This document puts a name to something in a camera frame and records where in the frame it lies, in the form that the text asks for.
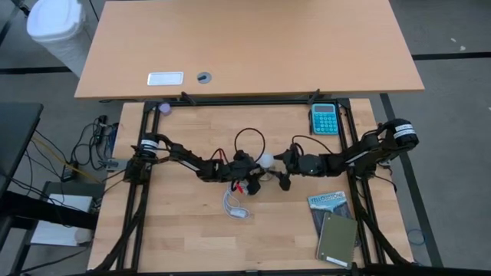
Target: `calculator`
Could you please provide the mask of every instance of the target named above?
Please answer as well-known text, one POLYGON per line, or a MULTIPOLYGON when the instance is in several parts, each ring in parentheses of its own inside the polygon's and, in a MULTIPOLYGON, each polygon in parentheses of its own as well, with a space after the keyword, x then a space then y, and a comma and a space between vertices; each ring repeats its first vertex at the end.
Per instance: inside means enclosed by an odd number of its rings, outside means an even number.
POLYGON ((336 106, 330 103, 312 105, 312 132, 318 135, 338 135, 336 106))

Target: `notebook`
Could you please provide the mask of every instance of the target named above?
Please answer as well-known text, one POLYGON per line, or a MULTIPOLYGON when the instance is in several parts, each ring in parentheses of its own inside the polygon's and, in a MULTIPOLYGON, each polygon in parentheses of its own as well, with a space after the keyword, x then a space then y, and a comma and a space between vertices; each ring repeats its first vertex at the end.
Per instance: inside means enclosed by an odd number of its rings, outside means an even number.
POLYGON ((317 247, 317 259, 350 269, 356 233, 355 220, 326 212, 317 247))

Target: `light wood desk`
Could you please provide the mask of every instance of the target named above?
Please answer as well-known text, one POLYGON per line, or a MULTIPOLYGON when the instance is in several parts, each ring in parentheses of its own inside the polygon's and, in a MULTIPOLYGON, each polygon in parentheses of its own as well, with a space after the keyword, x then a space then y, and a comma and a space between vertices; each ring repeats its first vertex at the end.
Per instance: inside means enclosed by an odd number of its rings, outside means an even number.
MULTIPOLYGON (((376 127, 369 100, 351 100, 351 106, 359 135, 376 127)), ((160 119, 159 133, 182 143, 198 156, 208 158, 216 148, 222 147, 231 159, 235 135, 244 127, 255 127, 264 133, 267 153, 282 153, 293 135, 308 135, 308 108, 306 105, 175 107, 170 116, 160 119)), ((133 155, 130 145, 137 143, 142 109, 142 103, 124 105, 115 158, 133 155)), ((334 152, 341 150, 338 136, 316 138, 334 152)), ((325 152, 310 140, 295 141, 306 153, 325 152)), ((244 132, 239 137, 238 148, 252 156, 257 156, 261 147, 257 133, 244 132)), ((377 174, 390 178, 382 169, 377 174)), ((108 180, 107 186, 119 180, 116 176, 108 180)), ((335 191, 350 195, 345 174, 335 178, 293 176, 289 192, 283 192, 276 180, 263 182, 257 195, 239 196, 242 205, 252 213, 246 220, 231 219, 223 212, 222 197, 227 185, 202 182, 194 172, 177 163, 154 166, 139 271, 338 268, 315 259, 318 238, 307 197, 335 191)), ((372 179, 370 187, 381 231, 402 256, 412 259, 392 185, 372 179)), ((104 259, 120 235, 128 188, 129 184, 122 182, 104 196, 89 268, 104 259)), ((128 252, 129 266, 132 250, 128 252)), ((374 259, 373 246, 371 253, 374 259)), ((359 248, 355 249, 354 259, 362 263, 359 248)))
POLYGON ((106 2, 77 98, 423 91, 387 0, 106 2), (151 72, 183 72, 147 86, 151 72), (212 80, 200 84, 197 75, 212 80))

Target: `floor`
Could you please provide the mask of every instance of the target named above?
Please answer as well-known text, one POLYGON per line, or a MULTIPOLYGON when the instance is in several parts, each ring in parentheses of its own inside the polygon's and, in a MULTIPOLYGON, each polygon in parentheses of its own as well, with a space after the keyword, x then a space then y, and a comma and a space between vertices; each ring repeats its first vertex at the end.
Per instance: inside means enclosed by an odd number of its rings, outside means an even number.
MULTIPOLYGON (((97 19, 88 4, 87 24, 94 34, 97 19)), ((104 0, 93 0, 98 14, 104 0)), ((489 51, 491 45, 491 2, 487 0, 392 0, 390 1, 412 54, 489 51)), ((13 5, 0 1, 0 26, 8 20, 13 5)), ((0 46, 0 68, 47 67, 62 64, 34 43, 25 31, 25 17, 18 13, 0 46)), ((390 100, 399 117, 410 120, 420 145, 410 152, 418 185, 443 263, 447 267, 491 269, 491 71, 490 59, 418 61, 417 69, 426 91, 418 95, 393 95, 390 100)), ((78 79, 72 73, 0 75, 0 100, 39 102, 44 112, 38 129, 69 153, 81 128, 106 114, 119 119, 121 103, 75 100, 78 79)), ((375 116, 385 121, 380 98, 370 97, 375 116)), ((42 160, 35 149, 29 153, 42 160)), ((49 172, 33 165, 35 186, 55 181, 49 172)), ((101 178, 102 172, 96 172, 101 178)), ((29 165, 22 160, 16 178, 29 180, 29 165)), ((419 228, 400 164, 394 164, 397 197, 407 230, 419 228)), ((0 274, 7 274, 17 251, 22 231, 12 231, 0 253, 0 274)), ((420 239, 417 233, 410 240, 420 239)), ((425 247, 413 246, 418 262, 428 265, 425 247)), ((62 258, 79 248, 38 246, 31 250, 25 268, 62 258)), ((60 264, 33 271, 33 275, 81 273, 88 251, 60 264)))

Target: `trash can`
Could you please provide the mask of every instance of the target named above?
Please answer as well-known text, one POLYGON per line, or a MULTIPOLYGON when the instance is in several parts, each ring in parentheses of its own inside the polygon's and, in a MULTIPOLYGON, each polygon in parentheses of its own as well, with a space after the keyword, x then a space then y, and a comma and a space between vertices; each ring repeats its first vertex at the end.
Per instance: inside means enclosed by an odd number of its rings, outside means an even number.
POLYGON ((91 47, 85 18, 84 7, 78 0, 39 0, 32 7, 27 24, 31 38, 78 77, 91 47))

